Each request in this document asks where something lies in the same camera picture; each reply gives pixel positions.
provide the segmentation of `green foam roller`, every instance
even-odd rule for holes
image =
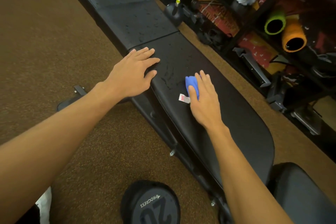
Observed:
[[[269,35],[279,34],[286,26],[285,12],[282,9],[272,11],[265,23],[265,32]]]

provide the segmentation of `black weight bench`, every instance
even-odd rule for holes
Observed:
[[[144,94],[132,102],[229,216],[218,161],[208,137],[178,101],[187,94],[184,78],[203,69],[218,93],[222,120],[260,179],[266,184],[274,159],[272,136],[253,108],[203,54],[175,28],[154,0],[79,0],[123,55],[135,48],[154,48],[161,61]]]
[[[295,224],[334,224],[336,207],[298,165],[275,165],[268,189]]]

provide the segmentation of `person's right arm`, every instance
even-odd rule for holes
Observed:
[[[191,111],[204,126],[219,162],[225,196],[237,224],[293,224],[233,141],[221,119],[218,96],[210,76],[195,74],[199,100],[189,86]]]

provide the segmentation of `gym floor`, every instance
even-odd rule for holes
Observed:
[[[77,0],[0,0],[0,143],[104,80],[121,55]],[[295,162],[336,204],[336,164],[185,25],[181,32],[241,92],[269,127],[275,163]],[[131,103],[113,108],[52,185],[51,223],[122,223],[124,190],[138,179],[169,185],[182,223],[216,223],[206,192]]]

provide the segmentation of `forearm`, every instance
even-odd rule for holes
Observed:
[[[15,222],[51,185],[95,124],[119,99],[90,93],[0,146],[0,216]]]
[[[252,169],[224,125],[208,130],[223,188],[237,224],[293,224]]]

